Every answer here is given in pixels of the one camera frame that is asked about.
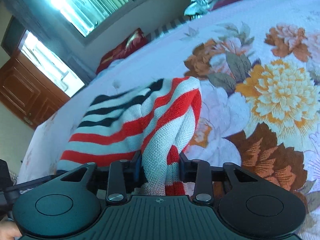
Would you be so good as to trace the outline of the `person's left hand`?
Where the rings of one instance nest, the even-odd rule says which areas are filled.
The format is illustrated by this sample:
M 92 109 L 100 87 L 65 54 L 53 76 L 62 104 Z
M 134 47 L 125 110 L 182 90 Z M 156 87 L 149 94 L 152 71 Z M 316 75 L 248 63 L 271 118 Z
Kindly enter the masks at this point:
M 21 233 L 15 222 L 3 218 L 0 223 L 1 240 L 15 240 L 21 237 Z

